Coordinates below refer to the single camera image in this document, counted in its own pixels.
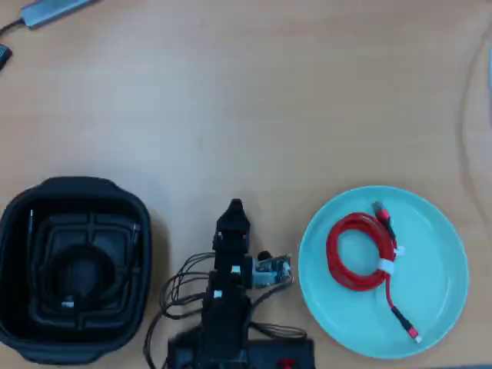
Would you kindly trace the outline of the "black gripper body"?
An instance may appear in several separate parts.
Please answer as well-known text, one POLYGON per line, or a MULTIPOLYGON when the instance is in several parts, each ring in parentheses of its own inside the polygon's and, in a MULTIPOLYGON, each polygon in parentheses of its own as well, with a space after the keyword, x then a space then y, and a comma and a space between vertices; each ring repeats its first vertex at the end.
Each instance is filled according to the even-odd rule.
POLYGON ((249 235, 246 231, 217 231, 212 249, 216 271, 240 274, 249 250, 249 235))

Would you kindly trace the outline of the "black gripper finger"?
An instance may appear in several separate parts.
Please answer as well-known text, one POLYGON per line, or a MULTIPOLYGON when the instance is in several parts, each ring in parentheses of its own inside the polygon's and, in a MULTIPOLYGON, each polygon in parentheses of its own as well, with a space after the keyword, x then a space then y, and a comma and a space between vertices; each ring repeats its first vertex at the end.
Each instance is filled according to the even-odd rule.
POLYGON ((241 231, 243 234, 248 234, 251 229, 251 223, 248 220, 248 217, 244 211, 242 200, 239 198, 235 198, 234 200, 235 206, 235 227, 238 231, 241 231))
POLYGON ((235 220, 236 212, 237 212, 237 200, 232 199, 225 212, 219 217, 219 219, 216 222, 217 233, 226 230, 231 230, 234 228, 234 220, 235 220))

